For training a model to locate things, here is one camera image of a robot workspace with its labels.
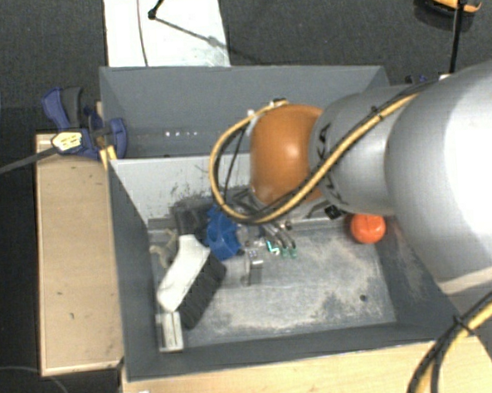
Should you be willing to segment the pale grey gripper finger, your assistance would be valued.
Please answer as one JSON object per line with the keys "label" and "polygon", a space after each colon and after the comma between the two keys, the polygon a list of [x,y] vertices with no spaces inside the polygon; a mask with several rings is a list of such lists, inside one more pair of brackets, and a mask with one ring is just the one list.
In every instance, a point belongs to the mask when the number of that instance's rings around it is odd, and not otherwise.
{"label": "pale grey gripper finger", "polygon": [[246,252],[246,284],[248,286],[259,284],[262,281],[262,270],[264,268],[264,258],[257,250]]}

